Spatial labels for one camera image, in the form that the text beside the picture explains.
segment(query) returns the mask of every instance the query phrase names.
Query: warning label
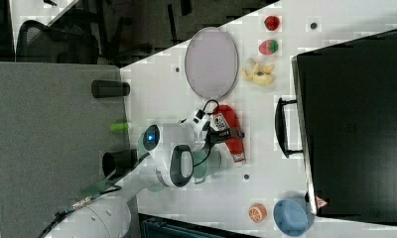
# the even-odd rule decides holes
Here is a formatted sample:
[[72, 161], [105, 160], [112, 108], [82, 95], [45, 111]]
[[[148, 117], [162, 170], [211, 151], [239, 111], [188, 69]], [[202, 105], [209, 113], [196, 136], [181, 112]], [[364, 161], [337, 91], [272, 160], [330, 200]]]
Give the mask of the warning label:
[[321, 198], [319, 198], [319, 197], [317, 197], [317, 196], [316, 196], [316, 202], [317, 202], [317, 208], [318, 208], [318, 209], [323, 208], [323, 207], [329, 205], [328, 202], [322, 200]]
[[229, 128], [229, 125], [227, 124], [226, 120], [223, 117], [223, 114], [217, 113], [213, 115], [213, 121], [214, 125], [216, 125], [216, 128], [218, 131], [225, 130]]

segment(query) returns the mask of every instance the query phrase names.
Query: briefcase handle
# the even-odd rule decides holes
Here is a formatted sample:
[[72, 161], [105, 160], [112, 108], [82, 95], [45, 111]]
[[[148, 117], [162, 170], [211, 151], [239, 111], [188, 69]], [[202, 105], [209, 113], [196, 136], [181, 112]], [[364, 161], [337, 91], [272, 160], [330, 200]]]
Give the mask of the briefcase handle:
[[275, 131], [276, 137], [279, 142], [280, 149], [282, 149], [283, 154], [286, 158], [289, 158], [292, 154], [304, 153], [303, 150], [289, 150], [288, 147], [288, 132], [286, 128], [286, 120], [285, 120], [285, 111], [283, 109], [284, 106], [289, 104], [295, 104], [297, 100], [283, 100], [282, 97], [279, 98], [278, 105], [276, 107], [276, 114], [275, 114]]

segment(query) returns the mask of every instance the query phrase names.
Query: small black dot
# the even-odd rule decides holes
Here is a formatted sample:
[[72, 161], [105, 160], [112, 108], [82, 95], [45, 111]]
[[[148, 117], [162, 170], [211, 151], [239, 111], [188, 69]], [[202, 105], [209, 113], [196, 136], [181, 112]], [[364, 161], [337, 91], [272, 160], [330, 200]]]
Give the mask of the small black dot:
[[317, 26], [318, 26], [317, 23], [312, 23], [312, 24], [310, 25], [311, 29], [313, 29], [313, 30], [316, 29]]

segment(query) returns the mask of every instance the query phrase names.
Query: blue bowl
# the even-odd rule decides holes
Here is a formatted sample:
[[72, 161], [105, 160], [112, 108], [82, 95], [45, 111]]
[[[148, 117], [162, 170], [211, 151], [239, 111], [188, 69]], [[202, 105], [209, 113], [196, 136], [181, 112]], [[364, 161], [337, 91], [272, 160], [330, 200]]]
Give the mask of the blue bowl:
[[312, 214], [291, 199], [280, 200], [273, 209], [273, 217], [279, 229], [289, 236], [300, 236], [309, 228]]

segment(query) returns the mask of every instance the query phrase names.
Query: black cylinder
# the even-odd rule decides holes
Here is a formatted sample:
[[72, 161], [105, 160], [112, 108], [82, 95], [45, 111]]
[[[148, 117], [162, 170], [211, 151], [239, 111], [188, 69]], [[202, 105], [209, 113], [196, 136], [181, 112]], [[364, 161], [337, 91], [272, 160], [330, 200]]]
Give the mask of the black cylinder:
[[102, 169], [106, 177], [116, 170], [115, 175], [111, 178], [115, 179], [125, 176], [132, 171], [136, 163], [137, 150], [105, 153], [102, 158]]
[[127, 96], [130, 93], [130, 84], [122, 81], [95, 80], [91, 89], [94, 98]]

